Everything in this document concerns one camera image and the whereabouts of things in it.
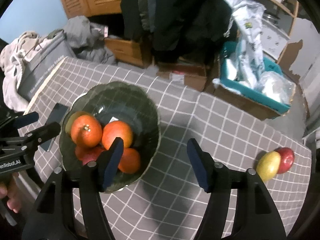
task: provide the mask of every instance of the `blue wall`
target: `blue wall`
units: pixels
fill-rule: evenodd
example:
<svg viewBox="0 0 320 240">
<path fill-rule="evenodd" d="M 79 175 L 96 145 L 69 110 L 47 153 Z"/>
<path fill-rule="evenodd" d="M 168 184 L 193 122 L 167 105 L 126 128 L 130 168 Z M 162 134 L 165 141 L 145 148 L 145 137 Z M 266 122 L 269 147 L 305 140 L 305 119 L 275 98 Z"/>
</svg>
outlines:
<svg viewBox="0 0 320 240">
<path fill-rule="evenodd" d="M 24 31 L 46 35 L 67 20 L 60 0 L 13 0 L 0 18 L 0 38 L 11 43 Z"/>
</svg>

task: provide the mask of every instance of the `red fruit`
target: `red fruit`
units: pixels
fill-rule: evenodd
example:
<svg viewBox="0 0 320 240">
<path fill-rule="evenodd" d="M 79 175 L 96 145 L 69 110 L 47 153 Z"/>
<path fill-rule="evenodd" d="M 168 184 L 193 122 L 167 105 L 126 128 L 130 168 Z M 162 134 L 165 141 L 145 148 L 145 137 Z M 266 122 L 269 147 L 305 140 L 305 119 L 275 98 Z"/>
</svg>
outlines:
<svg viewBox="0 0 320 240">
<path fill-rule="evenodd" d="M 93 116 L 81 115 L 73 122 L 70 135 L 76 145 L 92 148 L 101 141 L 102 128 Z"/>
<path fill-rule="evenodd" d="M 122 121 L 113 121 L 103 128 L 102 145 L 105 149 L 109 149 L 116 137 L 123 140 L 124 148 L 130 147 L 133 140 L 133 133 L 130 126 Z"/>
<path fill-rule="evenodd" d="M 287 172 L 291 166 L 293 165 L 294 162 L 294 152 L 290 148 L 283 147 L 278 150 L 276 150 L 280 156 L 281 156 L 281 161 L 279 165 L 279 169 L 277 174 L 282 174 Z"/>
<path fill-rule="evenodd" d="M 125 148 L 118 165 L 118 169 L 123 173 L 134 174 L 141 166 L 140 154 L 132 148 Z"/>
<path fill-rule="evenodd" d="M 95 147 L 91 149 L 76 147 L 75 154 L 78 160 L 82 161 L 82 165 L 86 165 L 90 161 L 96 161 L 100 154 L 104 152 L 105 149 L 102 147 Z"/>
</svg>

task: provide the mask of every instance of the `gray floor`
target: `gray floor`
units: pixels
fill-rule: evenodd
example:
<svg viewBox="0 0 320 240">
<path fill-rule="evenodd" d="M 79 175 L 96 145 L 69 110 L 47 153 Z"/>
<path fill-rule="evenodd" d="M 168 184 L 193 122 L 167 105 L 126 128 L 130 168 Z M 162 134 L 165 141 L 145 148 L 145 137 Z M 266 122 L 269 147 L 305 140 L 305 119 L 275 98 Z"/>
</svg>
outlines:
<svg viewBox="0 0 320 240">
<path fill-rule="evenodd" d="M 158 71 L 157 66 L 153 65 L 149 66 L 147 69 L 141 69 L 127 63 L 119 62 L 118 66 L 125 69 L 132 69 L 139 73 L 144 72 L 152 77 L 155 77 Z M 302 142 L 302 137 L 306 129 L 306 116 L 307 111 L 304 106 L 304 99 L 300 90 L 297 89 L 289 112 L 275 119 L 266 119 L 265 122 L 282 134 Z"/>
</svg>

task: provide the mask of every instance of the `black phone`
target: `black phone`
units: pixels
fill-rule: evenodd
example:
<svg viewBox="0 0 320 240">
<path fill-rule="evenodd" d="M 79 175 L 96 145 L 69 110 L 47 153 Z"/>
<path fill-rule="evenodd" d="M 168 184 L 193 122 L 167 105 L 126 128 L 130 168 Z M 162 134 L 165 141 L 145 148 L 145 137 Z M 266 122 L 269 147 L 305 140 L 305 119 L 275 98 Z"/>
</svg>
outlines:
<svg viewBox="0 0 320 240">
<path fill-rule="evenodd" d="M 58 124 L 61 125 L 63 118 L 66 116 L 67 112 L 69 111 L 69 107 L 65 106 L 60 103 L 56 103 L 54 108 L 52 109 L 51 113 L 49 114 L 49 117 L 45 124 L 49 124 L 52 122 L 57 122 Z M 40 145 L 40 147 L 45 150 L 46 152 L 50 151 L 53 142 L 55 138 L 52 138 L 49 141 L 44 142 L 43 144 Z"/>
</svg>

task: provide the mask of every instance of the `finger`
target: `finger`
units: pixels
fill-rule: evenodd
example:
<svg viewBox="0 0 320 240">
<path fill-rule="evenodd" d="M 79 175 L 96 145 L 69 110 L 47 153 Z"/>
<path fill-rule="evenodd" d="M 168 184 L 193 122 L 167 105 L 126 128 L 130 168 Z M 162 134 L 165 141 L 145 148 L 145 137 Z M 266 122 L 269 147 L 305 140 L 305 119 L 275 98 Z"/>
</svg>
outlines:
<svg viewBox="0 0 320 240">
<path fill-rule="evenodd" d="M 13 212 L 18 213 L 21 208 L 21 201 L 19 198 L 11 198 L 7 202 L 8 208 L 13 210 Z"/>
<path fill-rule="evenodd" d="M 14 181 L 14 179 L 11 179 L 10 180 L 10 183 L 9 183 L 9 186 L 8 186 L 8 193 L 7 193 L 7 196 L 8 198 L 14 198 L 15 195 L 17 194 L 18 192 L 18 187 Z"/>
<path fill-rule="evenodd" d="M 3 199 L 7 195 L 7 187 L 5 186 L 4 183 L 0 183 L 0 199 Z"/>
</svg>

